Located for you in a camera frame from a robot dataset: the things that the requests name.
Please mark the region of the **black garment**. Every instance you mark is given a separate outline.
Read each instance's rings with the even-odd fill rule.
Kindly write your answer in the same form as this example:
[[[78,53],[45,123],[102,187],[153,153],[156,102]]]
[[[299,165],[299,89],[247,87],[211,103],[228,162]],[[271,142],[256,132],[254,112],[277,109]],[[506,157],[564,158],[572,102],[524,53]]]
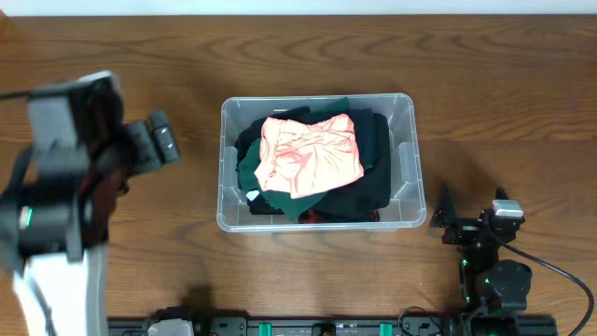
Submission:
[[[312,111],[303,106],[274,114],[275,119],[315,124],[345,114],[354,123],[355,140],[364,176],[330,191],[293,199],[287,192],[264,191],[255,170],[260,163],[258,146],[264,118],[252,121],[235,142],[239,188],[255,191],[248,202],[253,215],[285,215],[300,223],[378,221],[379,210],[391,198],[390,136],[387,118],[369,109],[351,109],[347,104]]]

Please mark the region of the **black cloth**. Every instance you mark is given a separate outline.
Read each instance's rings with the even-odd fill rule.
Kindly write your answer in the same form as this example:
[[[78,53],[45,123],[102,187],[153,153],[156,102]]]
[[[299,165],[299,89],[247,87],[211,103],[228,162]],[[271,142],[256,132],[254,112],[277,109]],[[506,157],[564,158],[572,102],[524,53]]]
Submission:
[[[246,193],[247,204],[252,215],[282,215],[280,209],[274,208],[264,196],[257,190]]]

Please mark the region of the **clear plastic storage bin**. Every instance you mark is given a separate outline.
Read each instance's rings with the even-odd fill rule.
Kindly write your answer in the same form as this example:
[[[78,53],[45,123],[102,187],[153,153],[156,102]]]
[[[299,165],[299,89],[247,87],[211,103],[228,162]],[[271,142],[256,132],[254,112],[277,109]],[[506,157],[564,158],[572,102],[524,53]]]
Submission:
[[[421,226],[426,219],[422,165],[415,106],[404,93],[352,94],[349,107],[386,116],[391,159],[391,197],[377,222],[300,224],[284,215],[252,215],[246,193],[239,189],[238,150],[241,131],[257,119],[307,106],[312,111],[331,105],[341,95],[231,97],[221,107],[220,158],[216,221],[223,231],[265,234],[294,231],[396,231]]]

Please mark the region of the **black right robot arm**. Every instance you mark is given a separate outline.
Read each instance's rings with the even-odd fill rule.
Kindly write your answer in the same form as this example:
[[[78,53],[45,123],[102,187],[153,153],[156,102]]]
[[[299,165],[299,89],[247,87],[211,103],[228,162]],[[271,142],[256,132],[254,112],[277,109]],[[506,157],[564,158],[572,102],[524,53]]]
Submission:
[[[455,245],[461,254],[460,289],[467,303],[459,316],[463,325],[477,316],[507,315],[527,308],[531,268],[499,257],[499,249],[516,239],[524,222],[520,204],[502,188],[496,190],[492,207],[476,218],[459,217],[449,188],[441,188],[430,226],[444,229],[442,243]]]

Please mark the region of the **red navy plaid shirt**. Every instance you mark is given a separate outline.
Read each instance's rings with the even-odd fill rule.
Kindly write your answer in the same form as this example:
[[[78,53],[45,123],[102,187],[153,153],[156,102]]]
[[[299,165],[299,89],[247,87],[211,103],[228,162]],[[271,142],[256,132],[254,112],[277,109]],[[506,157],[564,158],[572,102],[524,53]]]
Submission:
[[[323,224],[323,223],[351,223],[351,222],[379,222],[379,210],[360,214],[356,217],[346,217],[341,215],[328,214],[322,211],[309,209],[298,217],[299,224]]]

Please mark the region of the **dark navy garment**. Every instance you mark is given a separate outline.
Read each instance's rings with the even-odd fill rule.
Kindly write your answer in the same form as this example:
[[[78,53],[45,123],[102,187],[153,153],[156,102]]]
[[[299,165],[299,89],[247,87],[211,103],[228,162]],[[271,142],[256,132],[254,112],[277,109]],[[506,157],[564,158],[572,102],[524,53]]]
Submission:
[[[372,168],[378,157],[377,126],[370,109],[349,109],[345,111],[309,112],[297,117],[304,124],[315,124],[346,114],[354,124],[354,135],[359,150],[359,160],[365,170]]]

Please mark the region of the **dark green garment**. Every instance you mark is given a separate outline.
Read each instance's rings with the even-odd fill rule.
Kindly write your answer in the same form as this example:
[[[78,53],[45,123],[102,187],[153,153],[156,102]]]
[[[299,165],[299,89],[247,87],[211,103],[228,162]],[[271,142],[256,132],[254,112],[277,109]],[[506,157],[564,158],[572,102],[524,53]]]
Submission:
[[[302,106],[276,113],[273,117],[275,119],[297,121],[297,117],[309,112],[345,110],[349,110],[348,101],[340,99],[321,110],[312,111],[309,107]],[[288,216],[292,220],[298,220],[299,215],[309,209],[328,214],[356,217],[385,206],[389,198],[383,191],[376,191],[374,187],[376,184],[384,182],[389,178],[389,144],[378,140],[379,136],[385,133],[385,129],[382,127],[385,118],[376,113],[374,113],[374,118],[377,126],[378,157],[373,167],[365,170],[362,178],[347,186],[296,200],[291,199],[289,194],[279,191],[262,190],[260,193],[274,208],[280,209],[283,215]]]

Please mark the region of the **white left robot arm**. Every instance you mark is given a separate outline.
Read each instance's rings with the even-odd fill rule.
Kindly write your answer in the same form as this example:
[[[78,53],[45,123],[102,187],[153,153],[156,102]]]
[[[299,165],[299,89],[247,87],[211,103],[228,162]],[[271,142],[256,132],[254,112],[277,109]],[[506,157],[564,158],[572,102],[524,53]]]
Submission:
[[[13,273],[32,335],[105,335],[108,224],[128,181],[177,163],[163,111],[95,135],[43,122],[1,195],[1,264]]]

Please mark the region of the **pink garment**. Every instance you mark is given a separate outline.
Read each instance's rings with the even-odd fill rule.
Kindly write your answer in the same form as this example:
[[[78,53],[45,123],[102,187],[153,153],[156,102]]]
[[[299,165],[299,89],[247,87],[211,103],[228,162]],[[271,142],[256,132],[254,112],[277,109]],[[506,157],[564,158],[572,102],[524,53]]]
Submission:
[[[354,123],[339,114],[314,124],[267,118],[261,128],[255,170],[264,191],[292,199],[346,186],[364,176]]]

